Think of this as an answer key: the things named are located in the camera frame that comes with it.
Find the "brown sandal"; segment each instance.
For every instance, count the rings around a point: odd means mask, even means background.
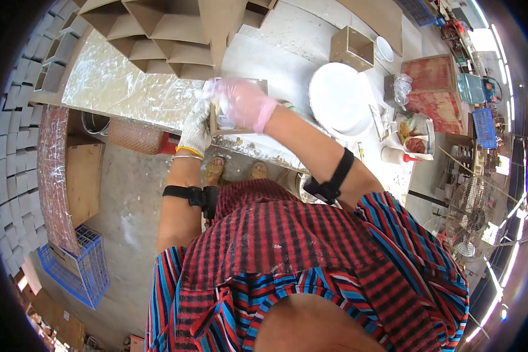
[[[213,163],[214,160],[223,160],[223,165],[215,165]],[[204,175],[204,184],[206,186],[217,186],[219,183],[219,179],[221,178],[221,175],[223,174],[223,170],[225,168],[225,158],[223,157],[214,157],[207,163],[205,166],[205,175]]]
[[[267,178],[266,175],[268,173],[268,168],[266,167],[266,165],[263,163],[263,162],[257,162],[256,164],[254,164],[254,166],[252,167],[251,169],[251,173],[250,175],[248,176],[248,181],[250,180],[257,180],[257,179],[265,179]]]

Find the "wooden stick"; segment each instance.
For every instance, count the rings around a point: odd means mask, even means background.
[[[461,167],[463,167],[464,169],[466,169],[467,171],[469,171],[473,177],[479,177],[477,175],[475,175],[475,173],[473,171],[471,171],[469,168],[467,168],[464,164],[462,164],[461,162],[457,161],[456,158],[452,157],[447,151],[443,150],[441,146],[437,145],[438,149],[440,149],[442,151],[442,153],[446,154],[448,157],[450,157],[450,159],[454,160],[458,165],[460,165]],[[515,202],[516,204],[518,204],[519,201],[517,201],[516,199],[514,199],[513,197],[510,196],[510,194],[506,193],[505,191],[503,191],[502,189],[500,189],[499,187],[495,186],[494,184],[492,184],[491,182],[488,182],[489,185],[493,186],[495,189],[497,189],[499,192],[501,192],[502,194],[506,195],[508,198],[510,198],[513,202]]]

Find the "red and black checkered apron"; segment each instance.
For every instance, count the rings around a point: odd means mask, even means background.
[[[185,258],[177,290],[176,350],[200,348],[195,329],[208,319],[218,304],[216,292],[227,290],[231,278],[316,267],[357,278],[396,351],[440,350],[417,294],[361,221],[334,207],[304,204],[273,181],[219,190],[214,223],[191,243]]]

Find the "glue bottle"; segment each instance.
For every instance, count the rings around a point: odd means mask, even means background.
[[[381,151],[381,159],[386,163],[397,165],[405,165],[410,161],[422,161],[421,159],[409,157],[404,150],[391,148],[388,146],[383,148]]]

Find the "pink disposable glove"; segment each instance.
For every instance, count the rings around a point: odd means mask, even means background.
[[[226,106],[221,104],[225,116],[256,133],[263,133],[277,105],[277,101],[264,94],[256,84],[238,77],[214,79],[202,97],[226,100]]]

